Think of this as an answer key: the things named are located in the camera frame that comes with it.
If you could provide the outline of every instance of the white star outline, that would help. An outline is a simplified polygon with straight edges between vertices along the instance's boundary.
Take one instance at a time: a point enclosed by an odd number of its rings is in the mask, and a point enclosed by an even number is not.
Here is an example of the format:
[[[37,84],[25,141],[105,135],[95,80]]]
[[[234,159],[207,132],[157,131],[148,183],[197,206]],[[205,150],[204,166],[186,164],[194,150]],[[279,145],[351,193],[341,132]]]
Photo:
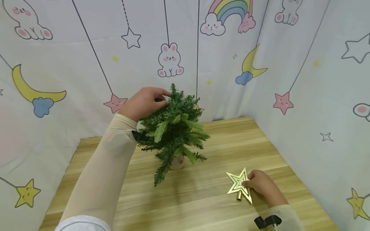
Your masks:
[[[127,42],[127,49],[131,47],[140,48],[139,39],[141,38],[140,34],[134,34],[131,28],[127,29],[127,34],[121,36]]]
[[[347,54],[347,53],[350,53],[350,45],[351,45],[351,46],[352,46],[352,48],[353,48],[353,46],[354,46],[354,45],[358,45],[357,43],[359,43],[359,45],[360,45],[361,43],[366,43],[366,44],[369,46],[368,52],[365,52],[365,54],[363,54],[363,56],[362,56],[362,59],[361,59],[361,60],[357,59],[357,58],[355,57],[355,55],[354,55],[354,54],[348,54],[348,55],[350,55],[350,56],[346,56],[346,54]],[[354,60],[356,60],[356,62],[357,62],[357,63],[361,64],[361,63],[364,61],[364,59],[365,59],[366,55],[370,53],[370,33],[366,34],[364,37],[362,37],[362,38],[361,38],[360,40],[358,40],[358,41],[348,40],[348,41],[346,41],[346,42],[345,42],[345,44],[346,44],[346,47],[347,47],[347,51],[343,54],[343,56],[341,57],[341,59],[353,58]]]

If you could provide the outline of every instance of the pink star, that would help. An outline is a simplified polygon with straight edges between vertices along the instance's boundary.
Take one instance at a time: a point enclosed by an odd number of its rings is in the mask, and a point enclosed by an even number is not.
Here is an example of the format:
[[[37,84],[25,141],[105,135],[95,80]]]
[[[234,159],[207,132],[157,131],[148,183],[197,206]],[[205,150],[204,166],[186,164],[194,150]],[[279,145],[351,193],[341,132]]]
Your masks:
[[[288,110],[288,108],[294,107],[292,102],[289,100],[289,92],[285,93],[284,95],[275,94],[275,98],[276,98],[276,103],[274,104],[273,107],[279,108],[281,112],[283,113],[283,115],[285,115],[286,110]]]
[[[114,114],[120,109],[120,106],[122,104],[125,104],[126,101],[127,98],[120,99],[117,96],[112,95],[111,100],[109,102],[104,103],[104,105],[110,107],[112,109],[112,113]]]

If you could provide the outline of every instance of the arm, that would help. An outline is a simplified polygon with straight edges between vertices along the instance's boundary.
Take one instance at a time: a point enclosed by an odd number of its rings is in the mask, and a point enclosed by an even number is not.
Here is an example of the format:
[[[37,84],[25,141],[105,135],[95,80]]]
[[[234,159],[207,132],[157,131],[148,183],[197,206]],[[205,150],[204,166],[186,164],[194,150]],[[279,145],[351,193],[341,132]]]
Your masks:
[[[275,228],[277,231],[304,231],[304,227],[296,212],[273,180],[261,170],[253,170],[248,174],[248,180],[242,182],[245,187],[253,188],[263,195],[270,208],[271,215],[277,215],[282,223]]]
[[[282,223],[275,228],[277,231],[305,231],[294,209],[289,205],[283,193],[276,186],[271,194],[265,195],[267,205],[271,215],[277,215]]]
[[[131,131],[136,130],[140,119],[168,104],[164,95],[171,96],[171,93],[161,88],[142,88],[121,106],[72,191],[59,223],[61,229],[69,226],[73,230],[82,230],[72,226],[79,222],[72,221],[78,220],[79,215],[89,216],[85,219],[94,219],[95,223],[102,221],[103,226],[112,227],[128,164],[136,148]],[[70,222],[62,224],[70,217],[73,217]],[[80,223],[84,225],[84,230],[96,228],[96,224]]]
[[[81,173],[64,210],[69,217],[89,215],[112,226],[118,198],[136,141],[137,122],[116,114],[96,151]]]

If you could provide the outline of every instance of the blue cloud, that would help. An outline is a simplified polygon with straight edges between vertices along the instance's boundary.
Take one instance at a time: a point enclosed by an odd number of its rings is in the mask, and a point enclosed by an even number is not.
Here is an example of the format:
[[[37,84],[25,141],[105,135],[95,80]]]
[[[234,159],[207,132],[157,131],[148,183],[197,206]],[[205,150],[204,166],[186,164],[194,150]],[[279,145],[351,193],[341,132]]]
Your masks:
[[[247,82],[249,82],[251,79],[253,78],[253,74],[250,73],[249,71],[247,72],[243,72],[243,74],[241,76],[238,76],[236,79],[235,79],[235,82],[237,84],[241,84],[241,85],[246,85]]]
[[[54,105],[54,101],[50,98],[38,98],[32,100],[33,104],[33,112],[35,116],[42,118],[44,115],[48,115],[50,112],[50,108]]]

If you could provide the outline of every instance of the artificial pine branch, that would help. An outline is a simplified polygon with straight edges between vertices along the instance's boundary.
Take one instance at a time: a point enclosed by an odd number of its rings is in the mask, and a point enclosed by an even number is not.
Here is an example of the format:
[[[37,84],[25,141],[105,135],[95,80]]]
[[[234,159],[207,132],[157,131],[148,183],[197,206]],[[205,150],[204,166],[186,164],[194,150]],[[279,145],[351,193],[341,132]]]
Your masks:
[[[157,150],[155,157],[162,161],[154,175],[154,186],[161,183],[175,156],[186,156],[192,164],[203,162],[207,158],[198,152],[192,152],[187,146],[203,149],[203,141],[209,138],[204,127],[198,123],[201,109],[195,109],[199,98],[194,95],[185,96],[184,91],[177,91],[171,85],[172,95],[166,107],[160,109],[148,118],[142,119],[146,131],[146,139],[138,142],[142,150]]]

